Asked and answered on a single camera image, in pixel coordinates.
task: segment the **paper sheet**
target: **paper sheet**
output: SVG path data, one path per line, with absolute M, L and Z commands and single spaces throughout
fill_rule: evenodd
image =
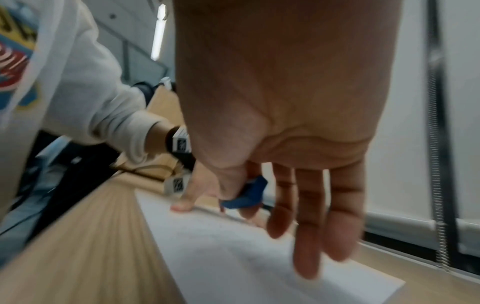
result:
M 359 263 L 336 263 L 326 256 L 321 279 L 304 280 L 292 266 L 291 235 L 272 240 L 238 218 L 201 209 L 172 213 L 168 199 L 135 193 L 187 303 L 381 304 L 404 284 Z

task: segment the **white sleeve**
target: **white sleeve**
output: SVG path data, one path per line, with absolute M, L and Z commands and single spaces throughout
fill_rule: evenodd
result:
M 120 66 L 97 42 L 98 28 L 83 3 L 79 14 L 73 49 L 43 128 L 84 144 L 105 141 L 132 162 L 143 162 L 150 158 L 144 151 L 147 133 L 163 118 L 145 111 L 139 89 L 121 83 Z

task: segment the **fluorescent light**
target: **fluorescent light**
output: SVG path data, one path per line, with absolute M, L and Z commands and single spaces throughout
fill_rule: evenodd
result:
M 151 47 L 151 58 L 153 60 L 158 60 L 160 56 L 160 48 L 162 47 L 162 40 L 164 38 L 165 23 L 164 20 L 166 14 L 165 4 L 161 4 L 158 7 L 157 21 L 155 26 L 155 35 L 153 37 L 153 45 Z

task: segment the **sweatshirt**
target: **sweatshirt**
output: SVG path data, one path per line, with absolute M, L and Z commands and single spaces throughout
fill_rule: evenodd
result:
M 0 0 L 0 221 L 40 129 L 107 142 L 141 163 L 150 128 L 140 90 L 121 83 L 113 55 L 80 0 Z

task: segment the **blue object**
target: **blue object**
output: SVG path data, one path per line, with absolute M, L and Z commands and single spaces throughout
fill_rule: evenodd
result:
M 224 201 L 221 205 L 227 209 L 239 209 L 256 206 L 261 203 L 267 180 L 259 175 L 248 181 L 240 192 L 240 195 L 233 199 Z

